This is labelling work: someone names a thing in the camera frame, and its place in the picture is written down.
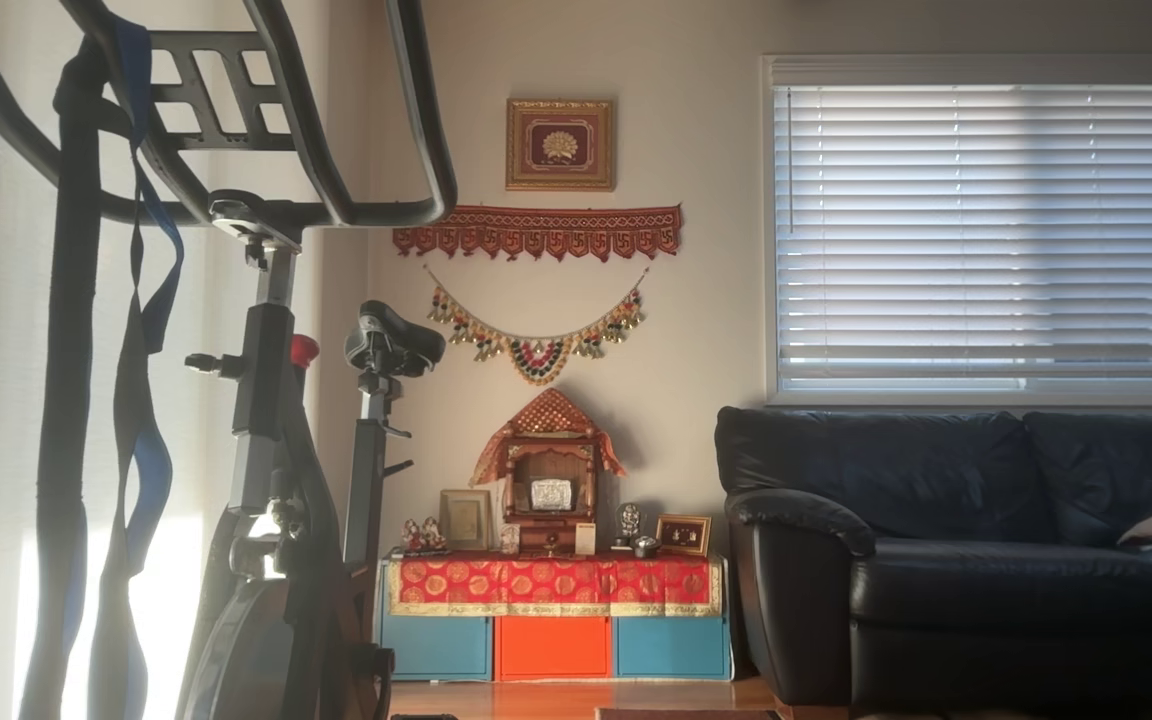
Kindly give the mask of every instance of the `bike seat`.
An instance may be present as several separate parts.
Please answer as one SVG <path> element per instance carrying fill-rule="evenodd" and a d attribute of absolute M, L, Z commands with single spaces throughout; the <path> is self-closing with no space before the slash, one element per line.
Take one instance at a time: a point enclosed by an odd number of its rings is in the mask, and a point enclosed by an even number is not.
<path fill-rule="evenodd" d="M 384 343 L 378 346 L 380 338 Z M 447 341 L 442 333 L 408 323 L 379 300 L 358 306 L 358 327 L 344 346 L 344 355 L 355 367 L 408 378 L 433 370 L 444 350 Z"/>

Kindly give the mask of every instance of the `window blind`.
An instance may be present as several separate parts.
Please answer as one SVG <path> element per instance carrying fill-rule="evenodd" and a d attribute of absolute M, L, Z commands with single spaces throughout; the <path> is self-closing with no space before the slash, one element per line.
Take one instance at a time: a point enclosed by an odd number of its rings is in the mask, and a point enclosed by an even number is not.
<path fill-rule="evenodd" d="M 781 392 L 1152 379 L 1152 86 L 780 86 L 773 111 Z"/>

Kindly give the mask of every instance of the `silver plaque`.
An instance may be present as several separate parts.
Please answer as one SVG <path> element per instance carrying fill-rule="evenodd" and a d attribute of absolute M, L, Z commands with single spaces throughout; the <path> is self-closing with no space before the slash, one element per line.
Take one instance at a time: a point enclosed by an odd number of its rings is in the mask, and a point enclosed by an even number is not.
<path fill-rule="evenodd" d="M 569 511 L 573 508 L 573 483 L 559 478 L 531 480 L 532 511 Z"/>

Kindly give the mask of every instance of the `bike handlebar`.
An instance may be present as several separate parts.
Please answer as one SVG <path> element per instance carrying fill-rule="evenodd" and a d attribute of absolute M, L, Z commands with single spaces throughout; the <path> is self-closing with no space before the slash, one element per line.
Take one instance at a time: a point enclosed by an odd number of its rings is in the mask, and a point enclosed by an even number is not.
<path fill-rule="evenodd" d="M 120 104 L 127 106 L 122 59 L 119 55 L 114 14 L 103 0 L 60 0 L 65 9 L 78 24 L 83 33 L 93 38 L 104 50 L 109 63 L 109 84 L 114 88 Z M 282 0 L 243 0 L 247 13 L 259 35 L 262 46 L 270 59 L 274 74 L 278 100 L 283 106 L 291 143 L 300 156 L 310 183 L 321 202 L 257 200 L 257 205 L 244 205 L 243 222 L 237 223 L 242 233 L 251 233 L 252 225 L 268 229 L 279 237 L 294 237 L 300 243 L 300 232 L 320 225 L 343 225 L 344 227 L 416 227 L 434 223 L 450 213 L 457 199 L 456 176 L 444 137 L 444 124 L 439 118 L 438 96 L 434 91 L 433 68 L 429 60 L 429 43 L 425 24 L 420 16 L 420 0 L 387 0 L 389 29 L 397 55 L 399 78 L 402 82 L 407 115 L 412 128 L 420 165 L 429 180 L 430 196 L 425 200 L 402 202 L 355 202 L 344 181 L 323 131 L 319 111 L 301 60 L 296 35 L 287 17 Z M 151 33 L 151 40 L 159 35 L 180 37 L 183 35 L 212 36 L 219 33 L 165 32 Z M 0 135 L 17 150 L 48 182 L 55 184 L 60 174 L 60 150 L 36 123 L 20 108 L 17 100 L 0 73 Z M 157 107 L 151 104 L 150 129 L 143 154 L 157 176 L 177 197 L 164 205 L 175 222 L 180 225 L 218 223 L 232 219 L 234 194 L 212 194 L 180 158 L 182 142 L 173 132 L 166 132 Z M 136 217 L 136 206 L 127 197 L 101 192 L 101 215 L 129 223 Z"/>

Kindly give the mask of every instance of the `black leather couch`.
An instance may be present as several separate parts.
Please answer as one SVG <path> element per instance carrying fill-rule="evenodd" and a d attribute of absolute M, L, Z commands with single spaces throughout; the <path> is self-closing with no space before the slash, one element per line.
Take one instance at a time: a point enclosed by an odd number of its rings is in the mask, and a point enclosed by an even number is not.
<path fill-rule="evenodd" d="M 749 652 L 788 705 L 1152 710 L 1152 415 L 725 407 Z"/>

